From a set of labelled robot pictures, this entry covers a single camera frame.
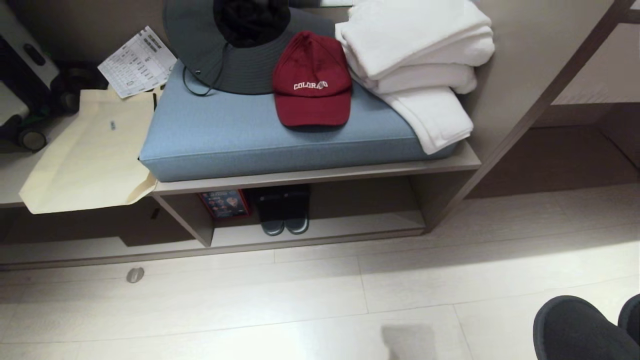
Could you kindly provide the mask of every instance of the black shoe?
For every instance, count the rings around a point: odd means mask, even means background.
[[[632,297],[622,307],[618,317],[618,327],[640,345],[640,294]]]
[[[589,302],[573,296],[549,300],[533,323],[539,360],[637,360],[640,347]]]
[[[260,224],[265,234],[276,236],[284,231],[282,196],[270,192],[270,188],[258,189],[253,194],[253,202],[258,210]]]
[[[293,235],[300,235],[309,229],[309,185],[286,186],[282,191],[284,226]]]

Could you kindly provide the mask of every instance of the hat chin strap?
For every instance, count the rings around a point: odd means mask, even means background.
[[[192,93],[195,96],[205,97],[205,96],[213,95],[213,94],[210,94],[210,92],[211,92],[211,90],[213,90],[214,84],[216,84],[218,82],[218,80],[220,79],[220,76],[222,75],[222,69],[225,67],[225,60],[226,60],[226,57],[227,57],[228,50],[229,50],[229,42],[225,42],[225,45],[222,48],[222,64],[220,64],[220,70],[218,71],[218,75],[216,75],[216,78],[209,85],[209,89],[207,90],[207,92],[205,92],[205,93],[197,93],[197,92],[194,92],[192,89],[189,88],[189,85],[187,85],[187,79],[185,77],[186,73],[187,73],[187,67],[186,66],[184,68],[182,68],[182,83],[184,84],[184,87],[186,87],[187,90],[189,90],[189,92]]]

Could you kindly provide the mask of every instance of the tile floor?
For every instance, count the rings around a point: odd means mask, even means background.
[[[615,321],[640,292],[639,207],[637,184],[474,199],[416,238],[0,272],[0,360],[535,360],[548,299]]]

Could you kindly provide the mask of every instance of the hat brim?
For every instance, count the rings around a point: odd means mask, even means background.
[[[331,20],[290,8],[291,20],[274,41],[256,47],[229,45],[213,17],[214,0],[166,0],[164,29],[171,47],[187,69],[205,85],[233,94],[260,95],[273,92],[273,69],[291,38],[300,31],[335,36]]]
[[[274,94],[276,111],[285,126],[341,126],[351,115],[351,89],[326,97]]]

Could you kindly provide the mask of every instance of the stack of towels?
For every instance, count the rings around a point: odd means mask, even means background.
[[[395,109],[427,154],[469,136],[456,95],[495,47],[491,20],[469,0],[367,0],[336,25],[351,75]]]

